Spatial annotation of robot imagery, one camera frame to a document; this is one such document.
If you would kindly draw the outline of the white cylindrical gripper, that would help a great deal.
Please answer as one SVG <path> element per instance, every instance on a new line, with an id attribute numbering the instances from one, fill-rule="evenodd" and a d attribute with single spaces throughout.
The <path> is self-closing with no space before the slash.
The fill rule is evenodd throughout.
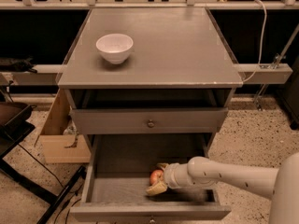
<path id="1" fill-rule="evenodd" d="M 158 169 L 164 170 L 164 182 L 157 181 L 150 185 L 146 192 L 149 196 L 155 196 L 170 189 L 181 189 L 191 187 L 194 184 L 192 177 L 192 166 L 188 163 L 157 163 Z"/>

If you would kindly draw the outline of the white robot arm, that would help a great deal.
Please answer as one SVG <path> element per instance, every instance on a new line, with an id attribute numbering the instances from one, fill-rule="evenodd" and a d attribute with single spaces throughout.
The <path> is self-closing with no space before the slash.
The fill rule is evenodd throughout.
<path id="1" fill-rule="evenodd" d="M 278 168 L 227 164 L 205 157 L 193 157 L 185 164 L 160 163 L 149 182 L 149 196 L 168 189 L 226 183 L 269 199 L 269 224 L 299 224 L 299 153 Z"/>

